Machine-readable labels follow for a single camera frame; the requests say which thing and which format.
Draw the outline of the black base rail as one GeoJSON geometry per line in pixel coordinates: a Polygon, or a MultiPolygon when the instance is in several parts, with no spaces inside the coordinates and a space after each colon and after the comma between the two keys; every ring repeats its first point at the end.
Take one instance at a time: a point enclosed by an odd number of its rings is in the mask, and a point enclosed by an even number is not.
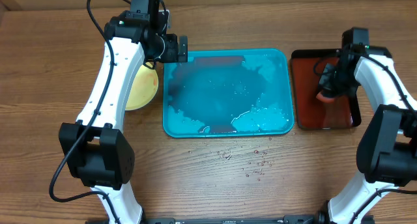
{"type": "Polygon", "coordinates": [[[286,215],[278,219],[249,218],[249,219],[185,219],[174,218],[144,219],[140,224],[314,224],[314,215],[286,215]]]}

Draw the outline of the dark red lacquer tray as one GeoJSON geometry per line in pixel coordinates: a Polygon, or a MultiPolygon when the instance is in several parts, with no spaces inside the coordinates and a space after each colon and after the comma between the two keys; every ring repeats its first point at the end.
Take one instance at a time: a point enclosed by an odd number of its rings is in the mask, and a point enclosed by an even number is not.
{"type": "Polygon", "coordinates": [[[338,51],[298,49],[291,54],[296,118],[298,126],[304,130],[354,128],[362,122],[357,97],[340,96],[330,103],[316,98],[319,92],[319,74],[327,64],[337,64],[338,51]]]}

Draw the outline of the teal plastic tray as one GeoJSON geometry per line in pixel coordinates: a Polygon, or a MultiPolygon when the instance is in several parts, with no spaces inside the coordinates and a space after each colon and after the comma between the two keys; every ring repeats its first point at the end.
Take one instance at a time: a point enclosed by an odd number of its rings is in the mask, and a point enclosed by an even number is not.
{"type": "Polygon", "coordinates": [[[191,51],[165,64],[163,128],[174,138],[284,135],[295,124],[278,49],[191,51]]]}

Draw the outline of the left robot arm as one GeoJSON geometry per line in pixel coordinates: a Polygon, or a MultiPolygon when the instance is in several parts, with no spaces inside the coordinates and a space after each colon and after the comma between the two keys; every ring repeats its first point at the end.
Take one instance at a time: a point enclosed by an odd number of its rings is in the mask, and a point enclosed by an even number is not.
{"type": "Polygon", "coordinates": [[[104,56],[91,95],[73,123],[64,123],[59,142],[61,167],[97,195],[108,223],[143,223],[130,179],[135,154],[122,128],[128,97],[141,67],[185,63],[186,36],[169,34],[170,14],[163,0],[129,0],[130,8],[112,17],[99,32],[104,56]]]}

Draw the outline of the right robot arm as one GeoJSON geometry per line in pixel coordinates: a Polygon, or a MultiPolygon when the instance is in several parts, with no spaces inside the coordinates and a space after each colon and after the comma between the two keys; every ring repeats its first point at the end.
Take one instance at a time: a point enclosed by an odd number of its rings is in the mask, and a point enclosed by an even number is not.
{"type": "Polygon", "coordinates": [[[317,99],[330,102],[356,96],[362,87],[374,110],[356,151],[355,176],[318,211],[315,223],[373,223],[367,213],[387,194],[410,195],[416,180],[416,100],[394,68],[386,47],[372,46],[369,31],[353,27],[342,34],[338,62],[319,74],[317,99]]]}

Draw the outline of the yellow-green round plate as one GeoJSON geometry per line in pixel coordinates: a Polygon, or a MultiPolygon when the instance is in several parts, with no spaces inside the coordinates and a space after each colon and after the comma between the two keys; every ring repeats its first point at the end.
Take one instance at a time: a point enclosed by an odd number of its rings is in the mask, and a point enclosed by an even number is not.
{"type": "Polygon", "coordinates": [[[149,104],[155,97],[159,86],[155,69],[142,65],[136,73],[125,110],[133,111],[149,104]]]}

